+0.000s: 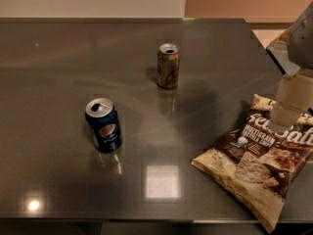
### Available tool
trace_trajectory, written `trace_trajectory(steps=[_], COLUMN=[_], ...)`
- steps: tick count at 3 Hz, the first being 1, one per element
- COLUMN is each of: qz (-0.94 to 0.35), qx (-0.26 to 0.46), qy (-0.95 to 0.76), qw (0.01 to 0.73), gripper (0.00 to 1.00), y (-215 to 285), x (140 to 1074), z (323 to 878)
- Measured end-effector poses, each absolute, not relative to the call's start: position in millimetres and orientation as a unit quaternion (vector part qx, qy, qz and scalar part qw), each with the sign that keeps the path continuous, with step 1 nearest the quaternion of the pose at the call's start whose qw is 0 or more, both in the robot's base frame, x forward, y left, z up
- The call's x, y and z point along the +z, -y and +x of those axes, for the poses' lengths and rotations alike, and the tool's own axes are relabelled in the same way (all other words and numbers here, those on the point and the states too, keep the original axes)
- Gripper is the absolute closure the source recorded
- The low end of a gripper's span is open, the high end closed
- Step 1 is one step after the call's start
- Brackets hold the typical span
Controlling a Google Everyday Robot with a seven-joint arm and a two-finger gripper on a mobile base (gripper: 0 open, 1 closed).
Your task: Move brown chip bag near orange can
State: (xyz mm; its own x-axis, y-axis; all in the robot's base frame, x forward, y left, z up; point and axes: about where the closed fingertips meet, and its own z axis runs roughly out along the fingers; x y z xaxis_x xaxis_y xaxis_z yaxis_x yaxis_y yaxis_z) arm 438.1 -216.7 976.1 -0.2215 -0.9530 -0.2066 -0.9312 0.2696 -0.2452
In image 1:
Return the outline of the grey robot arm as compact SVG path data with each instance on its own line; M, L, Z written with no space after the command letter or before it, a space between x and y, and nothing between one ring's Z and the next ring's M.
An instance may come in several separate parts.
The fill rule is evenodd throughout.
M313 2L291 26L287 42L289 60L299 66L293 75L284 75L270 114L270 128L283 132L313 106Z

